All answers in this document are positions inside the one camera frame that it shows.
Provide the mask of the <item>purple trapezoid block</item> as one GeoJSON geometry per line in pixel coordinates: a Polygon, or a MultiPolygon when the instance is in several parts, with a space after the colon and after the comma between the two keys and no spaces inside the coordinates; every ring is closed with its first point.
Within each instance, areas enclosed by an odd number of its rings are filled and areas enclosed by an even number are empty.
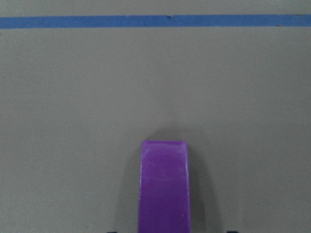
{"type": "Polygon", "coordinates": [[[142,141],[138,232],[190,232],[190,186],[185,141],[142,141]]]}

